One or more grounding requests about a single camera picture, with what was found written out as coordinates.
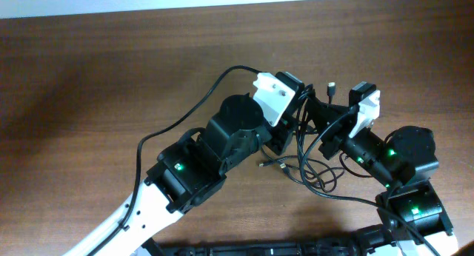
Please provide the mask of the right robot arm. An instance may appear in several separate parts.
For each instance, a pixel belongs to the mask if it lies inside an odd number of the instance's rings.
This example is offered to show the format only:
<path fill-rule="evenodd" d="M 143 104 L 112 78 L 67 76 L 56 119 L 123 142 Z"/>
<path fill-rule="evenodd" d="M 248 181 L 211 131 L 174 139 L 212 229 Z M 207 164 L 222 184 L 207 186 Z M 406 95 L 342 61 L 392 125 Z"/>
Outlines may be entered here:
<path fill-rule="evenodd" d="M 458 241 L 447 212 L 430 183 L 439 162 L 434 134 L 416 126 L 401 127 L 380 138 L 371 125 L 380 115 L 380 92 L 350 93 L 347 107 L 311 95 L 308 120 L 317 138 L 308 146 L 326 159 L 337 153 L 355 161 L 385 190 L 368 204 L 398 245 L 399 255 L 451 255 Z"/>

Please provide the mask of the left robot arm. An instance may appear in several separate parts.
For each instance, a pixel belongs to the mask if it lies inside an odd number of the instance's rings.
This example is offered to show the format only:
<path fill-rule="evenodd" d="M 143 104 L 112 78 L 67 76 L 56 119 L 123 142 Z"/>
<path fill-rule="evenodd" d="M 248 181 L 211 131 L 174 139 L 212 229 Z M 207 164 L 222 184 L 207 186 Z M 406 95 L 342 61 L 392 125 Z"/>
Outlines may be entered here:
<path fill-rule="evenodd" d="M 227 172 L 277 143 L 286 147 L 298 103 L 290 93 L 231 95 L 207 126 L 187 130 L 164 149 L 130 197 L 69 255 L 132 255 L 222 188 Z"/>

